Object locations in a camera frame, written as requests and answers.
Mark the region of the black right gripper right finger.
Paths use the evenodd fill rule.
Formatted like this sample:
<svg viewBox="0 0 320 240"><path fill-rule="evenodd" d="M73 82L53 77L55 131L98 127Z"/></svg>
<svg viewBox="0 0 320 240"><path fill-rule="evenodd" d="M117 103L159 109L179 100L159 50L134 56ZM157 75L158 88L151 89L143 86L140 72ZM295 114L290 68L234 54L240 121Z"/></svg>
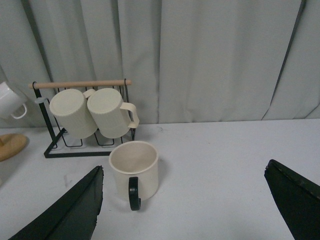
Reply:
<svg viewBox="0 0 320 240"><path fill-rule="evenodd" d="M271 159L264 177L274 202L296 240L320 238L320 186Z"/></svg>

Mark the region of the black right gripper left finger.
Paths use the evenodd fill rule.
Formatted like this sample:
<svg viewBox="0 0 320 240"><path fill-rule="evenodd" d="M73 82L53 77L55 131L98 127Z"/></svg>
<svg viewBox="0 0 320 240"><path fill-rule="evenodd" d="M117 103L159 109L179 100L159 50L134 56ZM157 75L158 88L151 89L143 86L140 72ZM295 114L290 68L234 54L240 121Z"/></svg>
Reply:
<svg viewBox="0 0 320 240"><path fill-rule="evenodd" d="M96 166L12 240L90 240L103 202L102 166Z"/></svg>

